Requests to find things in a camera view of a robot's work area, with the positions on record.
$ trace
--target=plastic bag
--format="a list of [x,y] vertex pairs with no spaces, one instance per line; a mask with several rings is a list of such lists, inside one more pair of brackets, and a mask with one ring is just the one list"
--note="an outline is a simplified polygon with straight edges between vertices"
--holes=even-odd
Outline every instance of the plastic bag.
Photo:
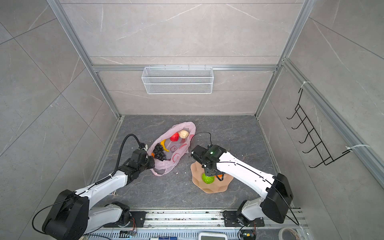
[[171,159],[160,161],[155,159],[155,169],[160,172],[159,170],[165,169],[165,172],[163,174],[157,173],[154,169],[151,169],[153,174],[156,176],[162,176],[164,174],[169,173],[178,163],[180,158],[185,154],[188,153],[188,148],[191,143],[192,137],[195,135],[196,132],[196,126],[193,122],[183,122],[177,125],[174,125],[171,127],[166,133],[161,135],[156,141],[153,142],[152,146],[148,149],[147,153],[150,156],[152,154],[153,149],[155,148],[156,144],[160,143],[164,139],[172,137],[175,132],[179,132],[181,130],[187,130],[189,132],[188,137],[186,138],[186,141],[183,145],[181,145],[173,154]]

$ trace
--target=wire basket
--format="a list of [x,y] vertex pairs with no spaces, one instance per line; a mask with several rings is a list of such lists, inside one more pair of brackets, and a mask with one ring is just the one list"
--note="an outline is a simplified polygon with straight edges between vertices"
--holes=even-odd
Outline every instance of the wire basket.
[[146,67],[142,80],[148,94],[212,93],[211,67]]

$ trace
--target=zip tie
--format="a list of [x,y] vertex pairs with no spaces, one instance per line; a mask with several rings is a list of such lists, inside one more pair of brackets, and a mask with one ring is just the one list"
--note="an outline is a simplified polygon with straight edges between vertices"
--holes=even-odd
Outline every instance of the zip tie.
[[352,147],[347,147],[347,146],[345,146],[345,147],[347,148],[347,150],[351,150],[354,147],[371,147],[371,146],[366,145],[366,144],[358,144],[358,145],[355,145],[355,146],[352,146]]
[[310,83],[310,82],[306,82],[306,81],[304,81],[300,88],[303,88],[303,86],[304,86],[305,83]]

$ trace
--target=green fruit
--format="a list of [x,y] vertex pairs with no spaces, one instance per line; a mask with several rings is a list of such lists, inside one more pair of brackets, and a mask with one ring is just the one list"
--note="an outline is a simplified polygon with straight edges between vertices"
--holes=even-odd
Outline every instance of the green fruit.
[[203,181],[206,183],[206,184],[211,184],[215,181],[215,177],[207,177],[205,175],[205,173],[203,173],[203,175],[201,176],[201,178],[203,179]]

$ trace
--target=bunch of grapes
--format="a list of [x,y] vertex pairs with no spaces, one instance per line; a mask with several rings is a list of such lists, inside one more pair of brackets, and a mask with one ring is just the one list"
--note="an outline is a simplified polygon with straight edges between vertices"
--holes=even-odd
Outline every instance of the bunch of grapes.
[[155,155],[155,158],[164,161],[166,160],[166,154],[163,152],[163,146],[160,145],[160,143],[156,144],[155,149],[153,150],[153,154]]

